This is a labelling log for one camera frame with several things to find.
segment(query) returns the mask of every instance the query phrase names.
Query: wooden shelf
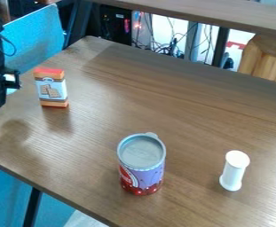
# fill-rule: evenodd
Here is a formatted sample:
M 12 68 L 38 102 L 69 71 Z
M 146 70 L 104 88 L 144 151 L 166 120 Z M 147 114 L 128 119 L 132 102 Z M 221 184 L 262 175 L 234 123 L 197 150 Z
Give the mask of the wooden shelf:
M 42 108 L 31 72 L 0 110 L 0 168 L 109 226 L 276 225 L 276 82 L 88 37 L 42 64 L 66 71 L 70 107 Z M 119 185 L 116 147 L 152 131 L 164 183 Z M 222 189 L 225 153 L 251 158 Z
M 246 0 L 92 0 L 183 20 L 276 35 L 276 6 Z

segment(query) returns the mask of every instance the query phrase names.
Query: open can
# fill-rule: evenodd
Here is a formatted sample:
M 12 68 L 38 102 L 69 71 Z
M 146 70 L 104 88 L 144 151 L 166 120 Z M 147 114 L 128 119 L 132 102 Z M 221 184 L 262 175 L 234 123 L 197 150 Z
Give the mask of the open can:
M 166 147 L 152 132 L 124 138 L 117 147 L 122 188 L 135 195 L 157 192 L 162 186 Z

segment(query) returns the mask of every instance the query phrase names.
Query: small box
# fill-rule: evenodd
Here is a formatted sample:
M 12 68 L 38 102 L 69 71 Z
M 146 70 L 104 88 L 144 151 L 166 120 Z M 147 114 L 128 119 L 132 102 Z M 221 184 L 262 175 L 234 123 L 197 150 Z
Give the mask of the small box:
M 64 70 L 36 67 L 35 85 L 42 106 L 67 107 L 67 89 Z

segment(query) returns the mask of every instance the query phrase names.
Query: white cylinder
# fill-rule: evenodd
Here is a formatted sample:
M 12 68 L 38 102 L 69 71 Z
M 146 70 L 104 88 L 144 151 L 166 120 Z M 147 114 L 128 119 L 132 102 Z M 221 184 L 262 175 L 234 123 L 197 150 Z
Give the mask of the white cylinder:
M 241 151 L 230 151 L 226 154 L 225 159 L 220 184 L 228 191 L 238 191 L 242 187 L 242 178 L 250 163 L 250 158 Z

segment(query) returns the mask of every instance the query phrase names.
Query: table leg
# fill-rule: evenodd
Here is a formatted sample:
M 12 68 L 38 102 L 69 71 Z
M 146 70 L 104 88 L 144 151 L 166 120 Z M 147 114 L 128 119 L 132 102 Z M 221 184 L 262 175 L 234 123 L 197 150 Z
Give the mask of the table leg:
M 35 225 L 35 220 L 37 217 L 37 211 L 41 202 L 41 198 L 42 192 L 40 192 L 36 188 L 32 188 L 23 227 L 33 227 Z
M 214 58 L 212 60 L 213 67 L 223 67 L 222 62 L 225 54 L 226 44 L 228 41 L 229 31 L 230 29 L 226 27 L 221 27 L 218 30 L 216 50 Z
M 74 6 L 72 8 L 70 19 L 69 19 L 68 26 L 67 26 L 64 49 L 66 47 L 68 47 L 68 45 L 69 45 L 70 37 L 72 35 L 72 31 L 73 31 L 74 24 L 75 24 L 75 18 L 76 18 L 78 9 L 79 9 L 79 4 L 80 4 L 80 0 L 74 1 Z

